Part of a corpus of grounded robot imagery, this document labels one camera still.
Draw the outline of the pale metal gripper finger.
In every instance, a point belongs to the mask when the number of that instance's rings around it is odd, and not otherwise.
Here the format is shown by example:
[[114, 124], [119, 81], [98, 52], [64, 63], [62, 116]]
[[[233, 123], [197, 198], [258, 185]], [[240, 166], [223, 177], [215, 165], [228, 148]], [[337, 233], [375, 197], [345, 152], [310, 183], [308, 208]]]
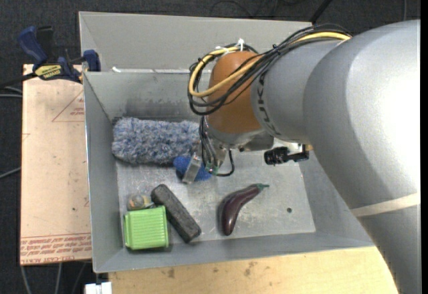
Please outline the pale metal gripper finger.
[[183, 175], [183, 182], [185, 184], [194, 183], [197, 178], [199, 169], [201, 167], [201, 157], [194, 153], [192, 156], [186, 158], [186, 169]]

